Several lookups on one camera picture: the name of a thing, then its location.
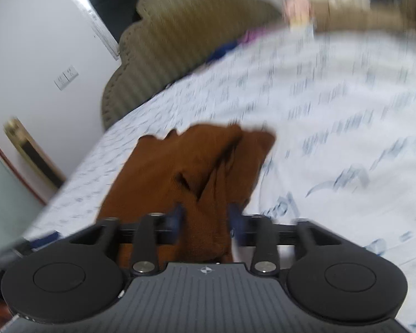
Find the olive striped padded headboard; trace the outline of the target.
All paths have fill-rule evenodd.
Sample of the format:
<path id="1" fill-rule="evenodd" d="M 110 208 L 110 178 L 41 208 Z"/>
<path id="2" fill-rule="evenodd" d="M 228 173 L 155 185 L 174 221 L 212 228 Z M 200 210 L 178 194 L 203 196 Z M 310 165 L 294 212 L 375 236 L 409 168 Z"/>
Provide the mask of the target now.
<path id="1" fill-rule="evenodd" d="M 202 65 L 220 46 L 282 14 L 266 0 L 139 0 L 141 19 L 120 37 L 120 66 L 102 94 L 109 129 L 166 86 Z"/>

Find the white script-print bed sheet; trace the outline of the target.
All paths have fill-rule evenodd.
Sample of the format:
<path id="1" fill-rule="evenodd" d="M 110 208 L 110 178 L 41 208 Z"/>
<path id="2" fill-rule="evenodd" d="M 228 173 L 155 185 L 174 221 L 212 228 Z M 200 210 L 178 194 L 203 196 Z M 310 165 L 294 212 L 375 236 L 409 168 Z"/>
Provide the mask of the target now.
<path id="1" fill-rule="evenodd" d="M 246 211 L 314 220 L 394 262 L 416 332 L 416 35 L 280 29 L 236 48 L 115 123 L 26 236 L 89 226 L 141 136 L 197 123 L 275 132 Z"/>

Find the pink crumpled garment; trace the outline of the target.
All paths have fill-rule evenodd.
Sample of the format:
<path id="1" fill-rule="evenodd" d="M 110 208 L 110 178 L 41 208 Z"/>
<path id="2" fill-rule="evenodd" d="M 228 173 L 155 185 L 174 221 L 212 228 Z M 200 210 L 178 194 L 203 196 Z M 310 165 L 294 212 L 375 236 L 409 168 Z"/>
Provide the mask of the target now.
<path id="1" fill-rule="evenodd" d="M 310 0 L 285 0 L 283 11 L 290 27 L 309 25 L 313 19 Z"/>

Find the gold tower fan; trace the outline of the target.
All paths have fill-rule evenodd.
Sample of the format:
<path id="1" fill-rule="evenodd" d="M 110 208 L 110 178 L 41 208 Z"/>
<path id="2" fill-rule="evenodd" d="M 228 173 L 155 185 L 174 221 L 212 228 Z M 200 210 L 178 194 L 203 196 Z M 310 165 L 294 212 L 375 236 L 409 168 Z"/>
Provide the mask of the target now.
<path id="1" fill-rule="evenodd" d="M 23 160 L 55 191 L 65 183 L 63 172 L 36 143 L 18 118 L 12 117 L 8 120 L 4 124 L 4 132 Z"/>

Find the brown knit sweater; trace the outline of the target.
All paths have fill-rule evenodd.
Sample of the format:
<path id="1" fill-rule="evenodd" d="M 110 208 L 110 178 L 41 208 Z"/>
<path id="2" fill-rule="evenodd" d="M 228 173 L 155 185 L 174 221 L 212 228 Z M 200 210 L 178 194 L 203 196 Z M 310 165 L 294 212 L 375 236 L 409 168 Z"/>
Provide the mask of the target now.
<path id="1" fill-rule="evenodd" d="M 144 135 L 102 202 L 98 219 L 134 223 L 149 213 L 185 208 L 174 245 L 158 249 L 167 262 L 232 262 L 228 206 L 245 208 L 276 137 L 239 125 L 193 125 L 163 138 Z"/>

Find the navy blue garment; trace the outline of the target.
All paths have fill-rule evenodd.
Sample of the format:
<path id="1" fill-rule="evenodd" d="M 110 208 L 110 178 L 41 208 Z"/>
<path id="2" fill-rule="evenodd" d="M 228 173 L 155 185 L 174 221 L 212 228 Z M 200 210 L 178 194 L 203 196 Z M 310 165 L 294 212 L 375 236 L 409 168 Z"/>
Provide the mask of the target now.
<path id="1" fill-rule="evenodd" d="M 237 48 L 239 45 L 238 41 L 232 41 L 226 44 L 223 44 L 219 48 L 217 48 L 206 60 L 206 64 L 210 64 L 214 61 L 217 61 L 221 59 L 223 56 L 225 56 L 230 51 L 233 51 Z"/>

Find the beige tan jacket pile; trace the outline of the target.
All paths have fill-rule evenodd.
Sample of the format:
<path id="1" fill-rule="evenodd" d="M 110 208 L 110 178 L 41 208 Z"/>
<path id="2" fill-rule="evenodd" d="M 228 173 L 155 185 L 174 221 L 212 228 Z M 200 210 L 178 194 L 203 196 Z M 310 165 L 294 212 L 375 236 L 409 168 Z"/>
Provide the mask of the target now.
<path id="1" fill-rule="evenodd" d="M 317 32 L 416 32 L 416 0 L 309 0 Z"/>

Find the purple garment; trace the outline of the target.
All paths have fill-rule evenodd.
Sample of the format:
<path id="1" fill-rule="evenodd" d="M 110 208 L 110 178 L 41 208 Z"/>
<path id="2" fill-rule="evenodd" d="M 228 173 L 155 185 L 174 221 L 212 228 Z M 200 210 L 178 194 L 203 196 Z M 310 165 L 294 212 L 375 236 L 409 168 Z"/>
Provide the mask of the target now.
<path id="1" fill-rule="evenodd" d="M 242 38 L 240 38 L 241 44 L 250 44 L 256 39 L 266 35 L 268 33 L 267 29 L 252 29 L 248 30 Z"/>

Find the white double wall socket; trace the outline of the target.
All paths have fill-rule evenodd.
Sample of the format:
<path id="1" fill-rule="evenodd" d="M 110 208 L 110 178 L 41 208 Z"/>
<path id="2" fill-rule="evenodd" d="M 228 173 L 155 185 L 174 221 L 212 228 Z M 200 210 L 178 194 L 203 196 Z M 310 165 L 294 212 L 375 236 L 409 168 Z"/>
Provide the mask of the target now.
<path id="1" fill-rule="evenodd" d="M 79 73 L 73 65 L 68 67 L 65 71 L 59 74 L 55 79 L 54 83 L 56 87 L 62 91 L 64 90 L 76 77 L 79 76 Z"/>

